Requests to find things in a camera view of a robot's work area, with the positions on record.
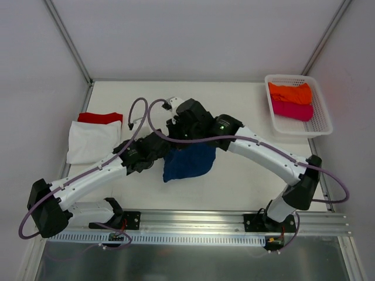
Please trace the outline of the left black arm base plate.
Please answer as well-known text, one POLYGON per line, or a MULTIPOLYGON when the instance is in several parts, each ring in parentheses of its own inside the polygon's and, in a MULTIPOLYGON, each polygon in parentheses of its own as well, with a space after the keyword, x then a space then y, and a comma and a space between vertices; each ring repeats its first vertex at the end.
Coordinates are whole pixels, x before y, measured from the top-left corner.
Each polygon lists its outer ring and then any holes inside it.
POLYGON ((138 211, 123 211, 100 209, 88 220, 90 229, 104 229, 102 225, 116 230, 139 230, 141 213, 138 211))

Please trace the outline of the navy blue t shirt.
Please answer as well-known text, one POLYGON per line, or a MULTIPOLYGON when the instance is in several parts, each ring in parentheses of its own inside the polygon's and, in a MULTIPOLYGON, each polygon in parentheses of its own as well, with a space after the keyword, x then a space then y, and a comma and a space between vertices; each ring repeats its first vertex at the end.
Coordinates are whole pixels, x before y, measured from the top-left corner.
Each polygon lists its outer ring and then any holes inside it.
POLYGON ((164 157, 163 182, 207 174, 216 160, 216 148, 195 143, 184 149, 171 149, 164 157))

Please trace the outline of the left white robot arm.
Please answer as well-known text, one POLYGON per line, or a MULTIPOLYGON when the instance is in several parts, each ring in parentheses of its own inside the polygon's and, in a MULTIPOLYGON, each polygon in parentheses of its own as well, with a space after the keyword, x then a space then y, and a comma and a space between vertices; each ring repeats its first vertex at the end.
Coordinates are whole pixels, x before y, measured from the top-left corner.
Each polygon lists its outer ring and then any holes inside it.
POLYGON ((27 208, 38 234, 50 238, 67 227, 121 229, 128 215, 116 199, 82 202, 81 198, 109 181, 151 168, 170 148, 168 141, 151 133, 135 141, 124 141, 104 159, 72 178, 34 182, 27 208))

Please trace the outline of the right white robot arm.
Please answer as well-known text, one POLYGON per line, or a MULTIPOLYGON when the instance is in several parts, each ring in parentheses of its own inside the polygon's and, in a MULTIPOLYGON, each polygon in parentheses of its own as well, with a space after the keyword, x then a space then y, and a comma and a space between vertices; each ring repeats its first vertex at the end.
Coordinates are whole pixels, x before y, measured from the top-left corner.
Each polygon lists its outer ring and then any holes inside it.
POLYGON ((263 215, 255 219, 255 225, 279 232, 294 211, 310 208, 320 180, 321 158, 294 156, 276 148, 241 121, 227 114, 213 116, 192 98, 184 101, 174 97, 162 107, 171 113, 166 127, 177 145, 187 146, 194 140, 205 139, 207 144, 250 159, 283 179, 286 187, 268 203, 263 215))

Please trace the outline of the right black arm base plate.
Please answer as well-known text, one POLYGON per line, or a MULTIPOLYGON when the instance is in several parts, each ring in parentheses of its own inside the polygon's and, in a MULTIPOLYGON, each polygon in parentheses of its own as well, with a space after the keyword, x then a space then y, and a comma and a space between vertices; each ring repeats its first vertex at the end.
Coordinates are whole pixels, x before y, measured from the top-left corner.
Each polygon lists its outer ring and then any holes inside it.
POLYGON ((264 214, 244 214, 243 223, 245 232, 286 232, 296 231, 296 222, 292 214, 288 215, 282 222, 276 222, 264 214))

